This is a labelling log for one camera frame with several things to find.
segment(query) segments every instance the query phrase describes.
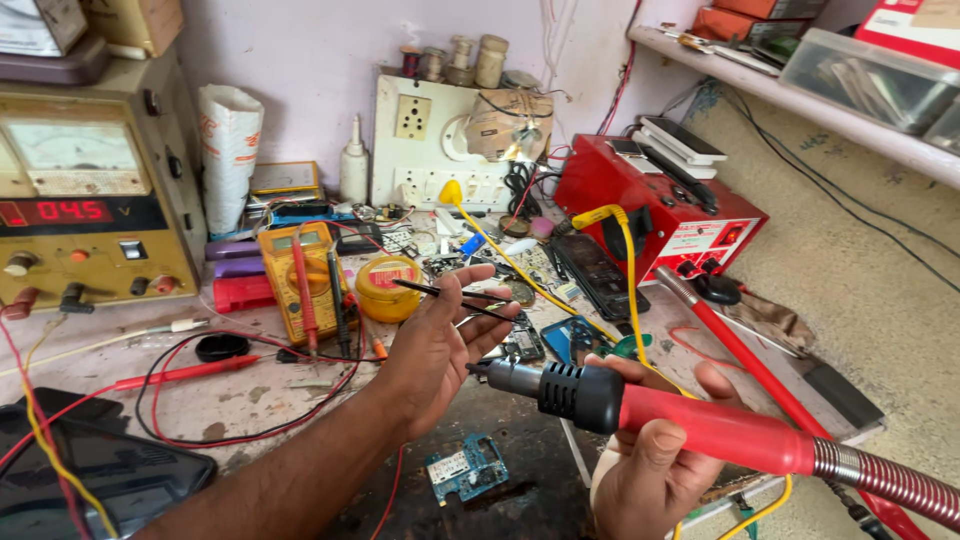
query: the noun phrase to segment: metal spiral hose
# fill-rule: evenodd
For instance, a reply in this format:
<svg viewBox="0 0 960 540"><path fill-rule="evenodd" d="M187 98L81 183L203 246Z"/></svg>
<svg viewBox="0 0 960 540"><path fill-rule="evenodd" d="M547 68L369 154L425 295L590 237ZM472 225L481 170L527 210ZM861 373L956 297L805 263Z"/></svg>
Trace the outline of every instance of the metal spiral hose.
<svg viewBox="0 0 960 540"><path fill-rule="evenodd" d="M862 489L960 532L960 490L873 454L813 438L813 476Z"/></svg>

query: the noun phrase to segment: digital multimeter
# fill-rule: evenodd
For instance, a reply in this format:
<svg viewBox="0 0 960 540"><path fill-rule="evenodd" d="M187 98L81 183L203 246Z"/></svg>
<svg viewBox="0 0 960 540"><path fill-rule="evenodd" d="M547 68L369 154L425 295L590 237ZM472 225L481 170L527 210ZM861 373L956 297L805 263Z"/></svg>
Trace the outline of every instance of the digital multimeter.
<svg viewBox="0 0 960 540"><path fill-rule="evenodd" d="M260 251L263 253L263 265L267 277L274 289L276 302L283 315L283 324L287 336L295 346L307 342L303 331L303 309L300 304L300 285L297 282L297 270L294 266L293 234L296 227L264 231L257 235ZM326 264L326 253L333 246L333 238L324 223L305 225L300 230L300 246L306 266L306 277L310 284L310 302L317 319L317 337L325 338L337 332L337 319L333 310L333 293L330 290L332 279ZM340 288L347 295L347 280L340 272Z"/></svg>

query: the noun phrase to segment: white bottle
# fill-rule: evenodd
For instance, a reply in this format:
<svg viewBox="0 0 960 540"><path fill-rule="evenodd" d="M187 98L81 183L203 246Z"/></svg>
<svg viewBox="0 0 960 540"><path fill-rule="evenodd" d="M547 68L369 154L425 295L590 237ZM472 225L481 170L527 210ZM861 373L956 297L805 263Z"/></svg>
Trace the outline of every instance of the white bottle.
<svg viewBox="0 0 960 540"><path fill-rule="evenodd" d="M353 137L340 153L340 201L354 205L367 202L367 170L370 154L360 140L360 115L353 117Z"/></svg>

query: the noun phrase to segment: tweezers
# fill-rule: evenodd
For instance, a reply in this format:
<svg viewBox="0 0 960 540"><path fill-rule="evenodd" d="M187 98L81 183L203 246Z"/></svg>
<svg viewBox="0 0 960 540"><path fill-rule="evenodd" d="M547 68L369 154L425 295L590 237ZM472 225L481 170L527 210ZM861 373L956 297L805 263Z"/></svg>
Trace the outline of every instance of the tweezers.
<svg viewBox="0 0 960 540"><path fill-rule="evenodd" d="M406 287L408 289L413 289L413 290L422 292L424 294L429 294L430 296L433 296L433 297L440 296L440 288L438 287L432 287L430 285L421 285L419 283L408 282L400 278L394 278L394 284L400 285L401 287ZM464 291L464 296L468 298L477 298L480 300L490 300L493 302L510 302L510 299L507 299L507 298L500 298L499 296L493 296L492 294L484 294L482 292L470 292L467 290ZM487 315L489 317L493 317L494 319L507 321L508 323L514 322L514 319L511 319L510 317L501 315L496 311L490 311L489 309L486 309L484 307L475 306L469 302L461 302L460 305L465 307L466 309L469 309L470 311L476 311L481 315Z"/></svg>

